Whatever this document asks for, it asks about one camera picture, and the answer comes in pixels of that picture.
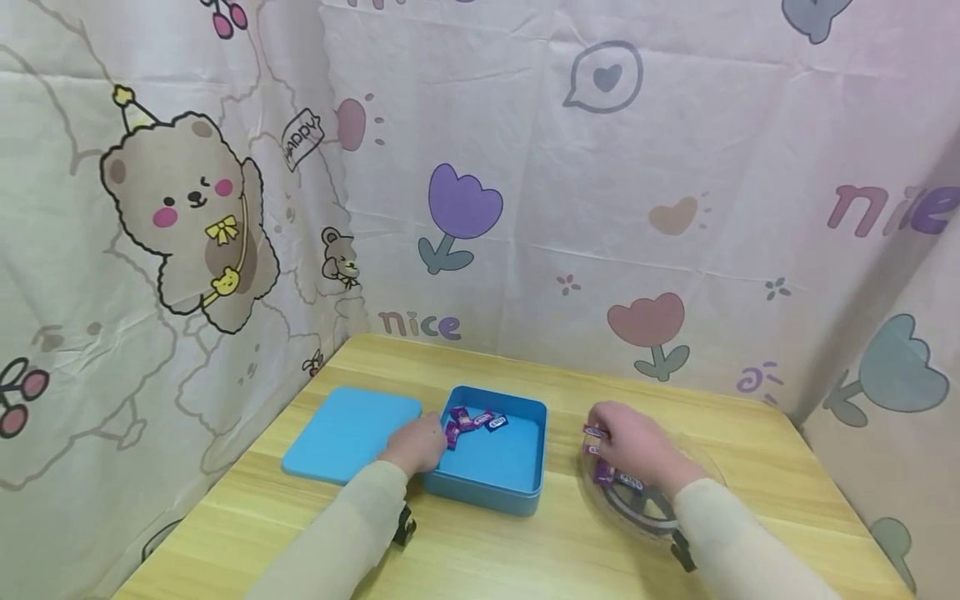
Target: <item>blue plastic box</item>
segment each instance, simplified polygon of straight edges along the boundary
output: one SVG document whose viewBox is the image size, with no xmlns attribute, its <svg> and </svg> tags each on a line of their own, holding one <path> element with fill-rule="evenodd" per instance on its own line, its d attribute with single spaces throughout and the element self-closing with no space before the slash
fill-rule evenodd
<svg viewBox="0 0 960 600">
<path fill-rule="evenodd" d="M 424 481 L 434 495 L 501 513 L 530 516 L 543 490 L 546 406 L 536 400 L 460 386 L 450 393 L 450 409 L 466 406 L 471 417 L 486 410 L 505 415 L 508 424 L 494 431 L 481 427 L 462 433 Z"/>
</svg>

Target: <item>blue box lid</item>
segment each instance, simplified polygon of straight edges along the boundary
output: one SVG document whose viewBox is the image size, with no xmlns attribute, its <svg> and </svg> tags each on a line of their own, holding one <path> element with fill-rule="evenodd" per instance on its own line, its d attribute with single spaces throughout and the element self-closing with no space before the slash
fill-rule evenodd
<svg viewBox="0 0 960 600">
<path fill-rule="evenodd" d="M 337 388 L 280 461 L 284 472 L 344 486 L 387 447 L 400 427 L 420 416 L 420 403 L 357 388 Z"/>
</svg>

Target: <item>bear ear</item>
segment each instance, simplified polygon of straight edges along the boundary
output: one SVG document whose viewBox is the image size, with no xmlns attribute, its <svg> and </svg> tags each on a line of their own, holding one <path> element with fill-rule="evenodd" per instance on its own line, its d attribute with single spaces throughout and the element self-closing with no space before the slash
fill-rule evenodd
<svg viewBox="0 0 960 600">
<path fill-rule="evenodd" d="M 219 137 L 223 139 L 223 136 L 220 135 L 220 130 L 218 130 L 217 126 L 213 124 L 213 121 L 210 120 L 210 117 L 206 116 L 205 114 L 186 112 L 185 114 L 174 119 L 174 127 L 189 131 L 193 135 L 203 139 L 210 137 Z"/>
<path fill-rule="evenodd" d="M 324 240 L 324 245 L 329 246 L 340 239 L 340 231 L 334 228 L 326 228 L 324 232 L 320 234 L 320 237 Z"/>
<path fill-rule="evenodd" d="M 100 163 L 101 179 L 107 192 L 114 196 L 119 195 L 119 190 L 123 188 L 127 181 L 127 161 L 126 152 L 123 148 L 114 148 L 108 152 Z"/>
</svg>

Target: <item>yellow bow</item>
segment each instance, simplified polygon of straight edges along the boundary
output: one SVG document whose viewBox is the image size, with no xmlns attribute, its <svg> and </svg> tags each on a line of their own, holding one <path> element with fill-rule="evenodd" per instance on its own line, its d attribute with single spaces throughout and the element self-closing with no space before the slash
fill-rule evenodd
<svg viewBox="0 0 960 600">
<path fill-rule="evenodd" d="M 224 244 L 228 244 L 229 241 L 239 233 L 236 225 L 237 220 L 233 218 L 233 215 L 228 215 L 226 219 L 219 223 L 214 223 L 206 228 L 205 231 L 206 234 L 210 236 L 210 239 L 217 240 L 218 246 L 223 246 Z"/>
</svg>

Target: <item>clear plastic tray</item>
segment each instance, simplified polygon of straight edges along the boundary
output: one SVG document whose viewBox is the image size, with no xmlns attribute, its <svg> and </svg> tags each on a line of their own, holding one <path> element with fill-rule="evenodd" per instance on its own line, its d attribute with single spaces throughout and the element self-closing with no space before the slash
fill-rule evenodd
<svg viewBox="0 0 960 600">
<path fill-rule="evenodd" d="M 727 485 L 723 473 L 699 445 L 682 434 L 668 433 L 667 436 L 684 455 L 702 465 L 710 477 Z M 596 439 L 585 435 L 584 442 L 587 441 Z M 614 483 L 610 488 L 593 483 L 597 460 L 596 456 L 581 452 L 581 476 L 587 496 L 596 508 L 631 536 L 669 549 L 673 544 L 673 534 L 677 531 L 677 518 L 666 497 L 649 486 L 644 486 L 643 491 L 639 492 L 620 483 Z"/>
</svg>

